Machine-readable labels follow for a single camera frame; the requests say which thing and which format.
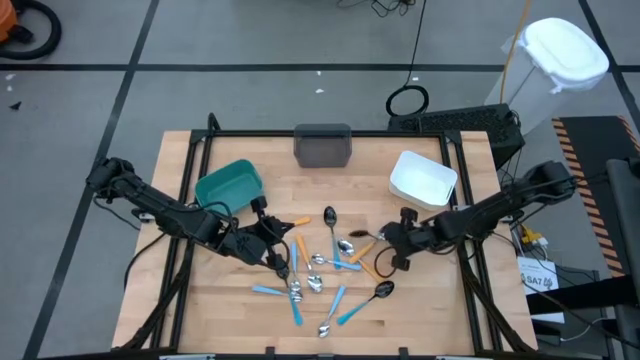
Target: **green plastic bowl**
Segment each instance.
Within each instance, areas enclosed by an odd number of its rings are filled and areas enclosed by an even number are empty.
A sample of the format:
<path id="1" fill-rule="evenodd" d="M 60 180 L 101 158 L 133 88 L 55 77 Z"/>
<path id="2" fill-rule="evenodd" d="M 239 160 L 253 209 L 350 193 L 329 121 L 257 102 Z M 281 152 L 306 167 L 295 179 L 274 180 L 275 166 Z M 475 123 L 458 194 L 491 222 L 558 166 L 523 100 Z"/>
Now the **green plastic bowl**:
<path id="1" fill-rule="evenodd" d="M 229 206 L 232 214 L 263 194 L 258 171 L 249 160 L 244 159 L 232 162 L 196 183 L 196 200 L 200 206 L 221 201 Z M 227 213 L 221 205 L 212 205 L 207 209 Z"/>

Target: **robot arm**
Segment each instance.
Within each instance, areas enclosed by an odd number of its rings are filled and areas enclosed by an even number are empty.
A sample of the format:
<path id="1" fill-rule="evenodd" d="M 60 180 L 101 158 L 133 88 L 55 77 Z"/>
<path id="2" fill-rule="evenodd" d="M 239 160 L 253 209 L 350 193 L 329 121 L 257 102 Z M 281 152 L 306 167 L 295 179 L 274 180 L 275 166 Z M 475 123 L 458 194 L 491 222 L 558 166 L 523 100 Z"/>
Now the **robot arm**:
<path id="1" fill-rule="evenodd" d="M 390 222 L 381 232 L 396 255 L 394 268 L 407 271 L 411 254 L 427 250 L 442 254 L 467 238 L 484 239 L 501 218 L 532 203 L 553 205 L 573 195 L 575 179 L 559 162 L 548 161 L 529 170 L 522 179 L 501 192 L 461 211 L 445 211 L 415 225 L 418 213 L 400 212 L 401 221 Z"/>
<path id="2" fill-rule="evenodd" d="M 87 186 L 98 198 L 111 203 L 113 199 L 125 198 L 143 211 L 152 214 L 160 229 L 174 237 L 189 238 L 199 245 L 222 255 L 235 257 L 249 265 L 263 264 L 265 252 L 272 256 L 267 262 L 272 267 L 282 268 L 282 257 L 272 247 L 293 227 L 272 216 L 266 216 L 264 197 L 251 202 L 258 221 L 251 226 L 235 229 L 231 214 L 219 214 L 197 207 L 186 206 L 169 195 L 153 188 L 140 179 L 133 166 L 126 160 L 104 159 L 91 171 Z"/>

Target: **wooden tabletop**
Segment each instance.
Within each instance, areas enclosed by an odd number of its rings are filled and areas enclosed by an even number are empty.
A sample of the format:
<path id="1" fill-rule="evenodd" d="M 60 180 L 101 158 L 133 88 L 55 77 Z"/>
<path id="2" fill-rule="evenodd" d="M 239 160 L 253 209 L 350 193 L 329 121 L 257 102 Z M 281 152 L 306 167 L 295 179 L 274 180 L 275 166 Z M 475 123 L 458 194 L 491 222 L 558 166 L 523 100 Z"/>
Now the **wooden tabletop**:
<path id="1" fill-rule="evenodd" d="M 158 156 L 152 185 L 178 197 L 188 147 L 189 132 L 166 132 Z M 473 196 L 478 202 L 499 190 L 491 150 L 485 133 L 462 133 Z M 326 206 L 338 213 L 336 233 L 345 236 L 356 229 L 377 231 L 389 221 L 399 221 L 403 206 L 419 210 L 419 219 L 434 214 L 420 210 L 389 192 L 389 175 L 404 150 L 411 150 L 441 162 L 439 142 L 428 138 L 353 138 L 353 155 L 346 168 L 303 169 L 292 155 L 291 138 L 218 137 L 213 141 L 209 171 L 248 159 L 264 182 L 269 203 L 266 211 L 283 221 L 310 216 L 312 222 L 288 232 L 285 241 L 304 236 L 312 253 L 331 254 L 330 232 L 322 220 Z M 196 171 L 191 189 L 195 184 Z M 455 152 L 450 146 L 451 158 Z M 459 201 L 463 198 L 458 191 Z M 238 214 L 240 226 L 252 224 L 250 209 Z M 498 233 L 509 235 L 499 226 Z M 153 224 L 143 225 L 137 250 L 158 236 Z M 352 239 L 356 249 L 369 240 Z M 126 342 L 146 319 L 158 300 L 168 240 L 145 253 L 131 270 L 113 345 Z M 377 244 L 364 260 L 373 261 L 384 244 Z M 536 346 L 533 327 L 520 281 L 513 248 L 497 237 L 484 244 L 493 297 L 511 326 L 531 346 Z M 334 270 L 316 265 L 325 289 L 312 294 L 303 286 L 299 303 L 304 325 L 293 322 L 289 301 L 283 297 L 251 292 L 251 286 L 283 289 L 282 280 L 263 267 L 247 266 L 196 247 L 185 310 L 180 352 L 264 353 L 274 346 L 278 354 L 397 354 L 407 347 L 412 355 L 470 355 L 469 332 L 462 280 L 457 257 L 427 252 L 411 257 L 411 270 L 392 277 L 396 287 L 387 299 L 376 299 L 344 326 L 335 318 L 373 294 L 376 285 L 366 272 Z M 299 265 L 300 277 L 306 269 Z M 317 328 L 326 318 L 338 287 L 347 286 L 327 338 L 317 337 Z M 485 348 L 490 348 L 486 316 L 478 303 Z M 174 310 L 165 323 L 163 341 L 168 342 Z"/>

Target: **white bowl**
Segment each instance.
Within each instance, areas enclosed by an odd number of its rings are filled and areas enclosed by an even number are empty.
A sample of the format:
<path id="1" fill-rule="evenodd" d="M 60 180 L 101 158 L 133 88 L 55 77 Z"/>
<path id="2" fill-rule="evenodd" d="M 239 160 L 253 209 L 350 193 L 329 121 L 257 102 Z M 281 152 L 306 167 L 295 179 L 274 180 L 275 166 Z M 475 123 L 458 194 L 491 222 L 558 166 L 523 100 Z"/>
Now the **white bowl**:
<path id="1" fill-rule="evenodd" d="M 412 151 L 403 151 L 391 173 L 389 191 L 422 208 L 436 210 L 449 203 L 458 174 Z"/>

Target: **black floor line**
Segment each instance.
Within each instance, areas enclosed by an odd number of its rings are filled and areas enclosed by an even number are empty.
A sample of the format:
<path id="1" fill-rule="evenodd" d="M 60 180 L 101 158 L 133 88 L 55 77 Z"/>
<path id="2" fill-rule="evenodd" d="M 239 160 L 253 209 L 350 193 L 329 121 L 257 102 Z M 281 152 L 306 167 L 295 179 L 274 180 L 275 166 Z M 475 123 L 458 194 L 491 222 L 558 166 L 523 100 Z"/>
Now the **black floor line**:
<path id="1" fill-rule="evenodd" d="M 109 116 L 107 126 L 102 135 L 102 140 L 100 141 L 100 145 L 98 146 L 96 159 L 107 155 L 109 146 L 111 145 L 111 141 L 113 140 L 113 134 L 115 133 L 116 126 L 118 125 L 118 120 L 120 119 L 120 114 L 122 113 L 122 108 L 124 107 L 124 103 L 129 93 L 129 88 L 131 87 L 131 81 L 133 80 L 133 76 L 135 74 L 135 65 L 140 60 L 140 55 L 142 54 L 144 43 L 147 40 L 149 29 L 151 28 L 151 23 L 153 22 L 153 17 L 155 16 L 156 10 L 158 8 L 158 2 L 159 0 L 152 0 L 149 4 L 149 8 L 147 9 L 147 15 L 145 16 L 144 22 L 142 23 L 142 28 L 140 29 L 138 40 L 136 41 L 133 53 L 131 54 L 131 59 L 129 60 L 129 68 L 127 69 L 127 72 L 123 77 L 122 84 L 120 85 L 120 89 L 118 90 L 118 94 L 116 95 L 116 99 L 111 110 L 111 115 Z M 42 346 L 42 342 L 44 341 L 44 337 L 46 336 L 47 328 L 49 327 L 49 323 L 51 321 L 51 316 L 53 315 L 53 311 L 55 310 L 58 298 L 60 297 L 60 292 L 62 291 L 64 280 L 67 276 L 67 272 L 69 271 L 69 266 L 71 265 L 73 253 L 75 252 L 82 227 L 84 226 L 84 222 L 87 218 L 87 213 L 89 212 L 89 206 L 91 205 L 92 197 L 92 191 L 85 187 L 84 191 L 82 192 L 82 197 L 80 198 L 80 203 L 78 204 L 76 213 L 73 217 L 73 221 L 71 222 L 71 228 L 69 229 L 69 233 L 67 234 L 67 238 L 62 248 L 60 258 L 58 259 L 53 278 L 51 279 L 51 283 L 49 284 L 49 289 L 47 290 L 47 294 L 42 303 L 42 307 L 40 308 L 40 313 L 38 314 L 38 318 L 36 319 L 35 326 L 31 331 L 31 336 L 29 337 L 29 342 L 27 343 L 27 348 L 25 349 L 23 356 L 24 360 L 36 359 L 38 357 L 38 354 L 40 353 L 40 348 Z"/>
<path id="2" fill-rule="evenodd" d="M 128 64 L 0 64 L 0 71 L 125 71 L 122 84 L 116 96 L 111 115 L 103 133 L 96 159 L 106 156 L 113 135 L 115 133 L 122 109 L 124 107 L 131 82 L 136 71 L 158 72 L 251 72 L 251 71 L 407 71 L 408 64 L 247 64 L 247 65 L 194 65 L 194 64 L 139 64 L 144 44 L 149 35 L 149 30 L 155 16 L 159 0 L 151 0 L 142 28 L 138 35 L 136 45 Z M 640 128 L 640 111 L 635 99 L 624 80 L 622 72 L 640 72 L 640 65 L 619 66 L 615 62 L 602 31 L 586 0 L 579 0 L 580 6 L 587 18 L 596 42 L 609 58 L 610 72 L 616 81 L 616 85 L 624 99 L 624 102 L 636 123 Z M 432 72 L 501 72 L 503 65 L 481 64 L 418 64 L 414 71 Z M 35 326 L 32 330 L 23 359 L 36 359 L 42 342 L 47 332 L 51 316 L 57 304 L 64 280 L 69 270 L 73 253 L 80 238 L 82 227 L 86 220 L 91 204 L 92 192 L 85 187 L 80 203 L 76 209 L 69 233 L 62 249 L 62 254 L 56 265 L 49 289 L 38 314 Z"/>
<path id="3" fill-rule="evenodd" d="M 258 71 L 409 71 L 409 64 L 136 64 L 135 71 L 258 72 Z M 416 64 L 414 71 L 502 72 L 503 65 Z M 125 64 L 0 64 L 0 71 L 128 71 Z"/>
<path id="4" fill-rule="evenodd" d="M 631 119 L 636 124 L 636 128 L 640 129 L 640 110 L 638 109 L 638 104 L 636 103 L 636 99 L 633 94 L 629 90 L 629 86 L 624 79 L 624 75 L 622 75 L 621 67 L 618 66 L 616 59 L 613 57 L 613 53 L 611 52 L 611 48 L 607 44 L 607 41 L 604 38 L 604 34 L 602 34 L 602 30 L 600 29 L 600 25 L 598 25 L 598 21 L 596 20 L 591 7 L 587 0 L 579 0 L 580 7 L 582 8 L 582 12 L 584 12 L 584 16 L 589 23 L 589 27 L 593 32 L 593 36 L 596 39 L 596 43 L 602 51 L 609 58 L 609 69 L 611 70 L 611 75 L 613 75 L 613 80 L 616 82 L 618 86 L 618 91 L 620 91 L 620 95 L 622 96 L 622 100 L 624 104 L 627 106 L 627 110 L 629 110 L 629 114 L 631 115 Z M 636 69 L 640 68 L 639 66 L 627 66 L 627 69 Z"/>

